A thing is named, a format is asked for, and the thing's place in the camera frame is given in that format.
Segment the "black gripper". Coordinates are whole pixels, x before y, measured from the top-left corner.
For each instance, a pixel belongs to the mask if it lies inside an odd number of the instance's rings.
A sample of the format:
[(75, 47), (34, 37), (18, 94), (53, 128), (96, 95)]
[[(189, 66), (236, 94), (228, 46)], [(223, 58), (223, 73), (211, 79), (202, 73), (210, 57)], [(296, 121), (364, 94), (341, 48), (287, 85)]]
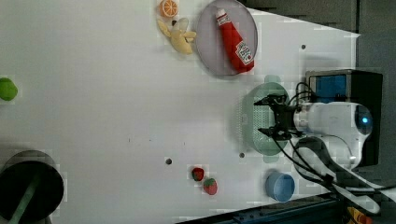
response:
[(271, 128), (259, 128), (260, 133), (272, 136), (276, 141), (287, 141), (293, 134), (297, 133), (294, 124), (294, 112), (296, 107), (286, 103), (285, 95), (270, 94), (255, 102), (254, 105), (269, 105), (273, 111), (275, 125)]

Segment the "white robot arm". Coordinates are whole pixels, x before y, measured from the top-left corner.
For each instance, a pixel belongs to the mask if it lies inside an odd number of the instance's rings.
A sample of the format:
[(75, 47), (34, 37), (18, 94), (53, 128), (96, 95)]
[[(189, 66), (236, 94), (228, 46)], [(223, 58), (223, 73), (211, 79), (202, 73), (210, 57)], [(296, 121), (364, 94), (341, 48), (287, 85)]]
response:
[(363, 180), (352, 174), (362, 159), (362, 148), (373, 131), (371, 112), (348, 102), (291, 105), (284, 94), (269, 94), (254, 103), (267, 106), (275, 124), (258, 131), (275, 144), (288, 141), (288, 158), (305, 179), (320, 184), (371, 214), (380, 206), (368, 195), (352, 192)]

